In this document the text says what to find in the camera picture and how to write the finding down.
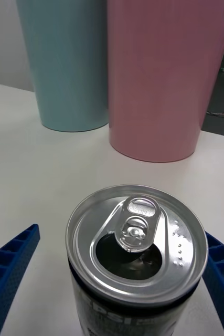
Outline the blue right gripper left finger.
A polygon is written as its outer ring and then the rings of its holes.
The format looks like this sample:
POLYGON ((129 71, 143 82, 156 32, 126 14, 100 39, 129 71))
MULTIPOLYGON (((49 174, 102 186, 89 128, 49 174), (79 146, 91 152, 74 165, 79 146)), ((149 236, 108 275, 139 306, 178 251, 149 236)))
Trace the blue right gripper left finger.
POLYGON ((32 224, 0 248, 0 333, 39 241, 39 226, 32 224))

